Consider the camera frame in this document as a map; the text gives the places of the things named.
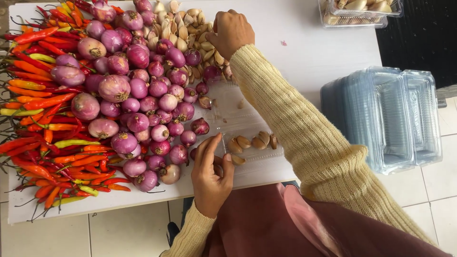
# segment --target white floor tile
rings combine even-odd
[[[430,210],[430,203],[421,203],[408,207],[403,207],[403,210],[413,219],[413,221],[432,239],[436,244],[435,226]]]
[[[428,202],[420,167],[391,175],[376,174],[400,206]]]
[[[168,208],[170,210],[170,221],[175,222],[181,228],[182,208],[184,199],[177,199],[168,201]]]
[[[89,214],[92,257],[159,256],[169,249],[167,202]]]
[[[446,99],[447,107],[438,109],[438,120],[442,136],[457,134],[457,108],[455,99]]]
[[[90,256],[87,215],[8,225],[8,203],[0,209],[2,256]]]
[[[457,135],[442,137],[441,142],[443,161],[422,168],[430,201],[457,196]]]
[[[457,256],[457,197],[431,202],[440,248]]]
[[[0,170],[0,203],[8,201],[8,174]]]

